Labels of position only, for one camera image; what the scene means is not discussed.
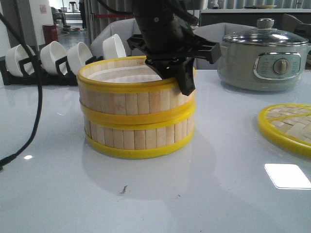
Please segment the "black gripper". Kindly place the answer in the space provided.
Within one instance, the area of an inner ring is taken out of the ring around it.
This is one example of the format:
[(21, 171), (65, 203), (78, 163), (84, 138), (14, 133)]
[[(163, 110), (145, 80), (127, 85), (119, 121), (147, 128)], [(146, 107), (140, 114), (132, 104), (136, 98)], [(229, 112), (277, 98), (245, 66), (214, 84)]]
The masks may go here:
[(198, 18), (190, 14), (184, 0), (134, 0), (132, 12), (140, 33), (128, 38), (130, 49), (138, 49), (145, 64), (161, 79), (175, 78), (181, 93), (195, 90), (194, 58), (215, 63), (220, 44), (195, 35), (191, 26)]

